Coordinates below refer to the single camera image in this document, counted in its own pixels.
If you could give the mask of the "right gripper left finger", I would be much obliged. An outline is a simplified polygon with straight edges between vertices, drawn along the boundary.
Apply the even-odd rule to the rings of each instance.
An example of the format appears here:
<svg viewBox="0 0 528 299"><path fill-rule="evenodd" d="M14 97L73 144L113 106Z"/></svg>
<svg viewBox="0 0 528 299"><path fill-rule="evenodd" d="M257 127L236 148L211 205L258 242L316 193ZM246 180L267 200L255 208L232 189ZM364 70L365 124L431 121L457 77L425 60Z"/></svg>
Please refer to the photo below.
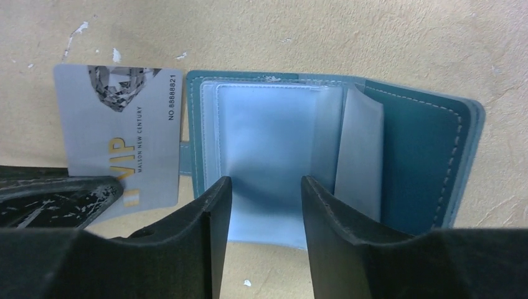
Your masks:
<svg viewBox="0 0 528 299"><path fill-rule="evenodd" d="M127 238L83 229L2 229L2 298L218 298L232 181Z"/></svg>

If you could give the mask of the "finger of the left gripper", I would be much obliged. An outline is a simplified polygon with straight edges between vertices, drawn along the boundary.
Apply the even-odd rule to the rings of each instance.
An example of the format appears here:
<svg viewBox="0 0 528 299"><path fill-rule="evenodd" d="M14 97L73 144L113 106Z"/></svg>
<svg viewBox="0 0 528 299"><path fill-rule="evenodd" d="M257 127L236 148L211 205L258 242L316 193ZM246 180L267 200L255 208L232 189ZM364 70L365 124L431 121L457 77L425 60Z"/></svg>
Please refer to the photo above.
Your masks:
<svg viewBox="0 0 528 299"><path fill-rule="evenodd" d="M113 176L65 168L1 166L1 227L84 229L123 195Z"/></svg>

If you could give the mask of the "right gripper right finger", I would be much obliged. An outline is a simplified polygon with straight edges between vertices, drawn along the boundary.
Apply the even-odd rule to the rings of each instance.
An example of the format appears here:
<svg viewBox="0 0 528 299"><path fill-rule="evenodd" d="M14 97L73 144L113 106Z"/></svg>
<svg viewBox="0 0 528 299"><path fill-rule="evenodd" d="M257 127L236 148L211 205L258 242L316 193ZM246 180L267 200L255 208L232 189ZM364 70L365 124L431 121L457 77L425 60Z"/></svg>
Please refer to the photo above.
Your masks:
<svg viewBox="0 0 528 299"><path fill-rule="evenodd" d="M391 229L301 180L316 298L526 298L526 229Z"/></svg>

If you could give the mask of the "blue leather card holder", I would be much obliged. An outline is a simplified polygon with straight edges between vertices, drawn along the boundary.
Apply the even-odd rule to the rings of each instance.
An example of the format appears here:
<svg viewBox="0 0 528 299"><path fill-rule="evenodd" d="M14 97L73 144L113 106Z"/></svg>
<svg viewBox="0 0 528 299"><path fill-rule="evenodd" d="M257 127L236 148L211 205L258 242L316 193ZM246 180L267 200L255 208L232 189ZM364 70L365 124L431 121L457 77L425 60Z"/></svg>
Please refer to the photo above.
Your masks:
<svg viewBox="0 0 528 299"><path fill-rule="evenodd" d="M231 242L306 248L301 178L418 235L451 227L485 112L476 100L351 75L191 70L181 173L233 183Z"/></svg>

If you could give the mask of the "silver VIP card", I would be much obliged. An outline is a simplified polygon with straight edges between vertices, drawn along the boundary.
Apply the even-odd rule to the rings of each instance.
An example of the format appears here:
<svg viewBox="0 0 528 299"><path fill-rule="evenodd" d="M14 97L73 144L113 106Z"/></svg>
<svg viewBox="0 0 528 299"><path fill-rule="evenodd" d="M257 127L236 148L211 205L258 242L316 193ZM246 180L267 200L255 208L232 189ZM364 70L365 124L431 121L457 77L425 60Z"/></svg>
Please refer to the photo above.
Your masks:
<svg viewBox="0 0 528 299"><path fill-rule="evenodd" d="M123 195L98 221L177 204L183 74L60 64L53 71L71 176L113 176Z"/></svg>

